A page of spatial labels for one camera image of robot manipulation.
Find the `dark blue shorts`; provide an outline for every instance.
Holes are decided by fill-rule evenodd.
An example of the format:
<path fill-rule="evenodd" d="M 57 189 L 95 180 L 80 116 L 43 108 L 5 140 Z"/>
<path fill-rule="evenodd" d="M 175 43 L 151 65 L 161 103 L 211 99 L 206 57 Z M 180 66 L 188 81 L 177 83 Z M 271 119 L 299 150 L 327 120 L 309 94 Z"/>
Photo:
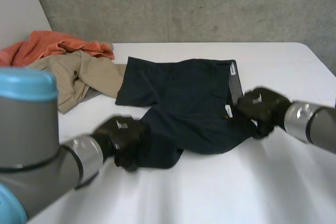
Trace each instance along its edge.
<path fill-rule="evenodd" d="M 243 95 L 236 62 L 191 59 L 153 63 L 129 58 L 116 104 L 151 106 L 141 119 L 151 126 L 151 149 L 139 167 L 170 168 L 183 150 L 230 151 L 256 132 L 233 105 Z"/>

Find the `gray wall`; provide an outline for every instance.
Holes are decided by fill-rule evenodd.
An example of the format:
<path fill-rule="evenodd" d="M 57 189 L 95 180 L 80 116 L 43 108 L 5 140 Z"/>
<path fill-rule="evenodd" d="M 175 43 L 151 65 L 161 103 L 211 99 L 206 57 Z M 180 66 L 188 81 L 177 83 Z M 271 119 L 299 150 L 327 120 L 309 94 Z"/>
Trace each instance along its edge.
<path fill-rule="evenodd" d="M 296 41 L 336 74 L 336 0 L 40 0 L 53 30 L 109 42 Z"/>

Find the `beige garment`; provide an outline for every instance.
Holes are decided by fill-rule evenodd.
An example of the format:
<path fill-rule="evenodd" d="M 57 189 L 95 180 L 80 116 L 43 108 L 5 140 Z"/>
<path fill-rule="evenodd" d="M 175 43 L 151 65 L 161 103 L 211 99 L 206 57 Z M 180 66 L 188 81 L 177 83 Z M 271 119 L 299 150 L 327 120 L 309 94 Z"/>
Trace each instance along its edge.
<path fill-rule="evenodd" d="M 46 70 L 56 76 L 58 109 L 61 113 L 80 103 L 90 87 L 116 98 L 126 69 L 124 64 L 114 64 L 105 57 L 92 57 L 81 50 L 42 58 L 28 67 Z"/>

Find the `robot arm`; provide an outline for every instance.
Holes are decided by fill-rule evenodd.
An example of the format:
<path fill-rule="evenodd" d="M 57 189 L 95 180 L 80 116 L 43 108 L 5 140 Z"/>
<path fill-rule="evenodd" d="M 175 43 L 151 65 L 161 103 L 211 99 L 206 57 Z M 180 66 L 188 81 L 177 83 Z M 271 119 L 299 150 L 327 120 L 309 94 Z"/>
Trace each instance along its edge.
<path fill-rule="evenodd" d="M 104 161 L 136 169 L 149 126 L 114 116 L 92 135 L 58 139 L 55 77 L 31 69 L 0 69 L 0 223 L 24 224 L 73 188 L 89 184 Z"/>
<path fill-rule="evenodd" d="M 336 109 L 294 102 L 284 118 L 285 130 L 307 144 L 336 154 Z"/>
<path fill-rule="evenodd" d="M 290 102 L 266 88 L 256 88 L 238 99 L 236 108 L 258 123 L 255 138 L 267 136 L 274 126 L 300 141 L 336 154 L 336 109 L 313 103 Z"/>

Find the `white wall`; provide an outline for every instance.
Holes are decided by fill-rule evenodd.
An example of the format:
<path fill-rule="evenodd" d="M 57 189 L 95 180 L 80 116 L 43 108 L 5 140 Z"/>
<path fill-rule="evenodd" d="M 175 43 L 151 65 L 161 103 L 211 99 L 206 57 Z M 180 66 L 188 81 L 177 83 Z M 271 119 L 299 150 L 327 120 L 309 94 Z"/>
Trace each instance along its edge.
<path fill-rule="evenodd" d="M 0 49 L 28 39 L 33 30 L 51 30 L 39 0 L 0 0 Z"/>

